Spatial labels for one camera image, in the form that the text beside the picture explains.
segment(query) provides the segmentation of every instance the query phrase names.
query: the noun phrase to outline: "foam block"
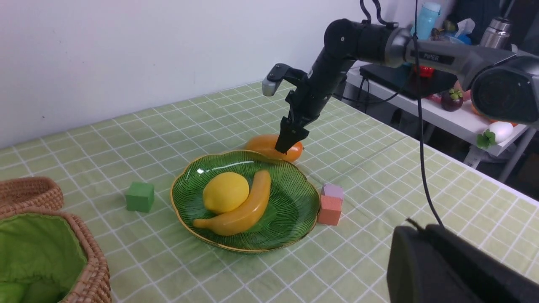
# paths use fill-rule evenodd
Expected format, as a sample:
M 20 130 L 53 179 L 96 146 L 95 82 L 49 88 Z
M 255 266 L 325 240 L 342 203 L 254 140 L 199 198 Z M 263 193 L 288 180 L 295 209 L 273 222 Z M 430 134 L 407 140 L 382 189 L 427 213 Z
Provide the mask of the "foam block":
M 320 196 L 322 207 L 318 215 L 318 223 L 337 225 L 341 219 L 342 203 L 337 197 Z
M 153 184 L 133 182 L 126 193 L 127 210 L 150 212 L 154 199 Z
M 342 200 L 344 200 L 344 191 L 342 190 L 342 188 L 331 183 L 326 183 L 322 187 L 322 194 L 324 196 L 339 198 L 341 199 L 341 202 Z

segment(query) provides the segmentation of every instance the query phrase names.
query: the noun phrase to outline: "green glass plate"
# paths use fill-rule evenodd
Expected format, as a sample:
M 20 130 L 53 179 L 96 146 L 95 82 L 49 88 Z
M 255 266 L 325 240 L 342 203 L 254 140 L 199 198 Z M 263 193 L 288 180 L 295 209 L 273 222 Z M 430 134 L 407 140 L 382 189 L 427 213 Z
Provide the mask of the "green glass plate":
M 261 169 L 269 171 L 272 185 L 267 209 L 255 226 L 234 236 L 219 236 L 193 227 L 194 219 L 214 216 L 202 202 L 202 191 L 211 179 L 232 171 L 251 185 L 254 174 Z M 271 251 L 301 240 L 314 228 L 320 211 L 320 194 L 296 166 L 248 150 L 207 155 L 191 162 L 172 184 L 170 200 L 179 221 L 194 236 L 241 253 Z

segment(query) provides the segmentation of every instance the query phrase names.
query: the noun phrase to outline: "mangosteen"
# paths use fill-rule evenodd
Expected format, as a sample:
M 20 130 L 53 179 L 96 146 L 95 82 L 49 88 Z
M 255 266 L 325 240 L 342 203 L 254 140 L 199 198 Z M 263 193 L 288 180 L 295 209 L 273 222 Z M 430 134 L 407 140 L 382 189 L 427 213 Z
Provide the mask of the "mangosteen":
M 441 95 L 441 107 L 448 112 L 456 111 L 464 103 L 462 96 L 462 91 L 455 88 L 443 92 Z

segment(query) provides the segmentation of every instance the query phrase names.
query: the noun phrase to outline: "table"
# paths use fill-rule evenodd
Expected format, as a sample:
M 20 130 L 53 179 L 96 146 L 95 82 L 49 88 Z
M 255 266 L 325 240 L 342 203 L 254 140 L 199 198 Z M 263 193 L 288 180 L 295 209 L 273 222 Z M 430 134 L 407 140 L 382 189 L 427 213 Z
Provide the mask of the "table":
M 389 302 L 385 280 L 393 228 L 411 216 L 433 223 L 418 142 L 331 99 L 297 165 L 321 188 L 345 190 L 338 226 L 318 225 L 286 249 L 241 256 L 191 236 L 169 190 L 193 159 L 276 132 L 287 83 L 228 89 L 0 150 L 2 179 L 46 175 L 65 193 L 106 254 L 115 302 Z M 539 281 L 538 203 L 426 148 L 435 206 L 446 226 Z M 155 185 L 149 214 L 126 210 L 132 181 Z
M 348 88 L 346 89 L 345 97 L 353 98 L 357 95 L 357 93 L 353 92 L 353 88 L 360 87 L 362 79 L 363 77 L 360 75 L 359 67 L 350 69 L 348 72 Z M 391 89 L 386 88 L 385 86 L 374 81 L 370 81 L 369 83 L 370 93 L 378 98 L 386 99 L 395 93 L 395 91 L 392 91 Z M 417 116 L 417 102 L 414 100 L 402 95 L 397 95 L 388 102 L 408 113 Z M 472 112 L 471 102 L 465 102 L 461 109 L 456 112 L 448 112 L 442 109 L 439 104 L 426 99 L 423 99 L 421 105 L 423 106 L 423 120 L 430 123 L 429 127 L 425 131 L 425 140 L 428 141 L 428 138 L 434 131 L 434 127 L 439 127 L 472 144 L 471 151 L 468 153 L 464 163 L 473 168 L 478 166 L 485 153 L 489 153 L 493 156 L 499 156 L 516 139 L 524 134 L 519 145 L 517 146 L 517 150 L 507 162 L 503 172 L 498 178 L 498 180 L 502 183 L 506 181 L 507 177 L 515 167 L 517 161 L 522 156 L 524 150 L 536 132 L 534 128 L 529 128 L 525 125 L 517 125 L 514 128 L 511 137 L 509 137 L 506 141 L 493 145 L 487 150 L 482 150 L 475 146 L 477 134 L 484 132 L 490 122 Z

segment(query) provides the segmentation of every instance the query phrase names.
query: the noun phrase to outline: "white wall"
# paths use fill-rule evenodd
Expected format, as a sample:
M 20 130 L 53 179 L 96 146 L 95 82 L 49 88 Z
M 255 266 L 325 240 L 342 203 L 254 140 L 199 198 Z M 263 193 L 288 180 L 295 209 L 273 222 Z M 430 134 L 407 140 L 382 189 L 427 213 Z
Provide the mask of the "white wall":
M 381 4 L 413 20 L 413 0 Z M 257 81 L 278 62 L 306 70 L 339 18 L 363 19 L 359 1 L 3 0 L 0 148 Z

